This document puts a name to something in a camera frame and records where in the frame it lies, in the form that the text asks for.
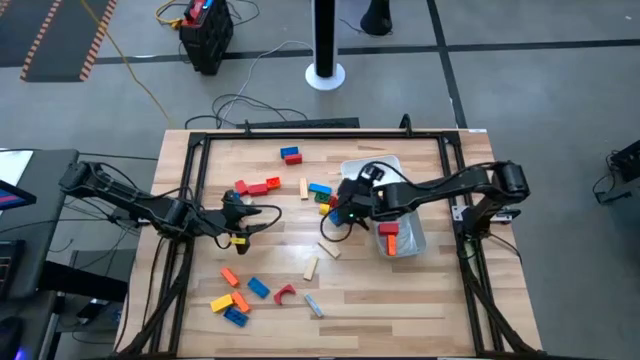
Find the red arch block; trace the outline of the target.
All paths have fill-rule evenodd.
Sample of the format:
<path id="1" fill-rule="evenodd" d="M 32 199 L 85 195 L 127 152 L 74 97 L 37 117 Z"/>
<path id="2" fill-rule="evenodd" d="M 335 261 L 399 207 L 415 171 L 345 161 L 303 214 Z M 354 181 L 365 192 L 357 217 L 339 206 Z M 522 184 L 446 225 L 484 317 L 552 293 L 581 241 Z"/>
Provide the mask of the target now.
<path id="1" fill-rule="evenodd" d="M 295 295 L 295 294 L 296 294 L 296 289 L 293 287 L 293 285 L 287 284 L 274 294 L 273 300 L 277 305 L 282 305 L 283 304 L 282 298 L 284 295 Z"/>

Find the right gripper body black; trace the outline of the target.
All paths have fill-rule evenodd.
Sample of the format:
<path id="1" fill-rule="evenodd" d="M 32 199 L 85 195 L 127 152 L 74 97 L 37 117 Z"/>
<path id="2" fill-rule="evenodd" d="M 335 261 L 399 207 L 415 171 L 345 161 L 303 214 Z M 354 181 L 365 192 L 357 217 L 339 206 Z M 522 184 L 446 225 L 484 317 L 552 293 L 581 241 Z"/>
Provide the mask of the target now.
<path id="1" fill-rule="evenodd" d="M 356 221 L 365 218 L 381 220 L 379 193 L 382 190 L 382 185 L 375 186 L 367 179 L 343 179 L 337 191 L 337 219 L 339 221 Z"/>

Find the black equipment on floor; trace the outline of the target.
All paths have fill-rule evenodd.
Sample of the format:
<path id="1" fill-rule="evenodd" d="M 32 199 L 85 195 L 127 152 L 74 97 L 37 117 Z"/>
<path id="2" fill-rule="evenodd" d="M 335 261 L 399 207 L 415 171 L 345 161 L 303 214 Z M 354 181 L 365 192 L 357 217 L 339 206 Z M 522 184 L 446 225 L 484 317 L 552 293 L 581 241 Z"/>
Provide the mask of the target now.
<path id="1" fill-rule="evenodd" d="M 604 205 L 622 198 L 640 198 L 640 140 L 622 150 L 613 150 L 605 162 L 611 187 L 606 191 L 597 191 L 596 187 L 607 176 L 598 180 L 592 188 L 596 201 Z"/>

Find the white paper sheet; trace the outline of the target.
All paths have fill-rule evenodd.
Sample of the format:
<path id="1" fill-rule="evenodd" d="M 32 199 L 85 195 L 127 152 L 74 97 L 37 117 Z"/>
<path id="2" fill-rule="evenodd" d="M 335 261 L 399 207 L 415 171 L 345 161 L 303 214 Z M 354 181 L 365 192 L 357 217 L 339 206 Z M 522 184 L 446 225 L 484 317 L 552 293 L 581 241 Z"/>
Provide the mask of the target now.
<path id="1" fill-rule="evenodd" d="M 33 151 L 0 149 L 0 180 L 16 186 L 32 156 Z"/>

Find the computer monitor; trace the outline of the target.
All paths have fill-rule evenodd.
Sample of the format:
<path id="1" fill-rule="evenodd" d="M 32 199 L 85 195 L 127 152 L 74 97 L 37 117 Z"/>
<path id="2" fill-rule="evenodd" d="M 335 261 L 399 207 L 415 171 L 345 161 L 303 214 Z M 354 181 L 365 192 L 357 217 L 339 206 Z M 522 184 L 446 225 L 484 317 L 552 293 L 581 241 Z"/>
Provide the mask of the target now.
<path id="1" fill-rule="evenodd" d="M 35 195 L 0 180 L 0 211 L 28 206 L 36 202 Z"/>

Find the black power strip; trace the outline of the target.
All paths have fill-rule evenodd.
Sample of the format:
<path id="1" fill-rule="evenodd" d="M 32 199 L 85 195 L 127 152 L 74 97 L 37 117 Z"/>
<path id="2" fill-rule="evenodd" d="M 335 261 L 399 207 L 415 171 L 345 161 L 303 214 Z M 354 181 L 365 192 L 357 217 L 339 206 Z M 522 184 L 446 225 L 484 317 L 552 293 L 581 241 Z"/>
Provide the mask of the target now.
<path id="1" fill-rule="evenodd" d="M 359 128 L 358 117 L 331 118 L 331 119 L 311 119 L 311 120 L 288 120 L 279 122 L 251 123 L 245 121 L 237 124 L 238 129 L 309 129 L 309 128 Z"/>

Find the dark mat with striped edge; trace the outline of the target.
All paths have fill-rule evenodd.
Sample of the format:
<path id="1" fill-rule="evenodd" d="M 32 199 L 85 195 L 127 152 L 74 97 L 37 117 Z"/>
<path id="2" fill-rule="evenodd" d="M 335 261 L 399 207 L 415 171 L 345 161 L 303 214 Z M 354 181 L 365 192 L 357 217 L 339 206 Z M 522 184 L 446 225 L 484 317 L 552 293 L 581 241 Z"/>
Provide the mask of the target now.
<path id="1" fill-rule="evenodd" d="M 118 0 L 0 0 L 0 68 L 25 82 L 89 78 Z"/>

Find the dark desk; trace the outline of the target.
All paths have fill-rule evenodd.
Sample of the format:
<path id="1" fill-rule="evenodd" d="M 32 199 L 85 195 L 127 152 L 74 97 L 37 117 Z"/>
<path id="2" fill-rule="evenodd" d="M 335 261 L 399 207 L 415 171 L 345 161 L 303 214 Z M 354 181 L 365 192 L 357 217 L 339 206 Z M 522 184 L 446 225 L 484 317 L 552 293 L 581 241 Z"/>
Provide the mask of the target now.
<path id="1" fill-rule="evenodd" d="M 33 194 L 36 202 L 0 214 L 0 241 L 23 242 L 8 299 L 29 297 L 38 287 L 65 200 L 59 180 L 78 157 L 79 152 L 71 149 L 34 152 L 17 187 Z"/>

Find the black and red equipment case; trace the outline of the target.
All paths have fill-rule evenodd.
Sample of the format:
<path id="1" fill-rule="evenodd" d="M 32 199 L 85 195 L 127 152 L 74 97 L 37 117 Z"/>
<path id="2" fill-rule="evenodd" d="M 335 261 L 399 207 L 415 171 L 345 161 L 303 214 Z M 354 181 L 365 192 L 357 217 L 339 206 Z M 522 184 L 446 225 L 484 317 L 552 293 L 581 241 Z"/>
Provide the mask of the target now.
<path id="1" fill-rule="evenodd" d="M 216 75 L 233 36 L 226 0 L 190 0 L 179 38 L 196 72 Z"/>

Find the grey plastic bin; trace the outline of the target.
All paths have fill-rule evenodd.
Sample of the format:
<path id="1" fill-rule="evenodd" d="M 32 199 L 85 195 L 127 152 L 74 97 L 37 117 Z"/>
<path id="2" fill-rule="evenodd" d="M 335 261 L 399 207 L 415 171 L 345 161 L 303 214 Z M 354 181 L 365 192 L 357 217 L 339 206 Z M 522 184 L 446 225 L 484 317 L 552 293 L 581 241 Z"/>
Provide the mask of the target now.
<path id="1" fill-rule="evenodd" d="M 385 222 L 396 222 L 399 224 L 399 233 L 395 235 L 397 240 L 397 255 L 394 257 L 387 254 L 387 236 L 378 233 L 378 224 Z M 372 235 L 376 240 L 379 252 L 384 258 L 411 257 L 425 252 L 427 241 L 417 211 L 406 213 L 395 220 L 385 222 L 372 222 Z"/>

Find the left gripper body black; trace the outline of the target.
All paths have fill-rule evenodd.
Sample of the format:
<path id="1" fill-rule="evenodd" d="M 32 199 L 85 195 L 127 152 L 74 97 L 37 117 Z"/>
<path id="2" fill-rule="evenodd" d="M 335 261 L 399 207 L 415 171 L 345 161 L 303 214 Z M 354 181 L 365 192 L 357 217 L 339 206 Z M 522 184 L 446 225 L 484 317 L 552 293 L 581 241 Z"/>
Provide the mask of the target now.
<path id="1" fill-rule="evenodd" d="M 241 199 L 233 198 L 233 190 L 227 190 L 222 197 L 222 214 L 225 218 L 225 227 L 240 227 L 240 221 L 247 216 L 258 215 L 261 210 L 245 204 Z"/>

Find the black pole with white base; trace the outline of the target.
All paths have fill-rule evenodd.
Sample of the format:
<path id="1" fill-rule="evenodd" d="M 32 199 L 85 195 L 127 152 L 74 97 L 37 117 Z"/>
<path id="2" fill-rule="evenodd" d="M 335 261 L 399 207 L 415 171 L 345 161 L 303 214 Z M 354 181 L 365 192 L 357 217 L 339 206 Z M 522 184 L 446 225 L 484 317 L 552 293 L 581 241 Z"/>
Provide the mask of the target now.
<path id="1" fill-rule="evenodd" d="M 313 62 L 305 71 L 305 79 L 318 91 L 336 90 L 346 79 L 337 60 L 337 9 L 337 0 L 311 0 Z"/>

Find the black stand foot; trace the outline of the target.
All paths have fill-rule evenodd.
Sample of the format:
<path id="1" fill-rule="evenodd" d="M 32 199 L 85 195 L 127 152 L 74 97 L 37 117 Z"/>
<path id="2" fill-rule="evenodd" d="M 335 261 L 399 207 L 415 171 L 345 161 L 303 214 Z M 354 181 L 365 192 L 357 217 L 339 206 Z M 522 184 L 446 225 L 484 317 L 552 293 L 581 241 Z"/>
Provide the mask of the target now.
<path id="1" fill-rule="evenodd" d="M 392 31 L 390 0 L 370 0 L 360 20 L 361 30 L 373 36 L 389 35 Z"/>

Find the wooden block with blue face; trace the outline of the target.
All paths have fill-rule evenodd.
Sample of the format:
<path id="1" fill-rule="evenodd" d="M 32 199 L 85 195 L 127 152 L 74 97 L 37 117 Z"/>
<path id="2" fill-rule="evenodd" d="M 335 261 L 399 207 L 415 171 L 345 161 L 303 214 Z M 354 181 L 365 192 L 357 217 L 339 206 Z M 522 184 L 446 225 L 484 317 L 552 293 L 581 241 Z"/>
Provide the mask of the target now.
<path id="1" fill-rule="evenodd" d="M 312 309 L 312 311 L 314 312 L 314 314 L 318 317 L 318 318 L 323 318 L 324 317 L 324 313 L 321 310 L 321 308 L 319 307 L 319 305 L 316 303 L 316 301 L 313 299 L 313 297 L 310 294 L 305 294 L 304 298 L 307 302 L 307 304 L 309 305 L 309 307 Z"/>

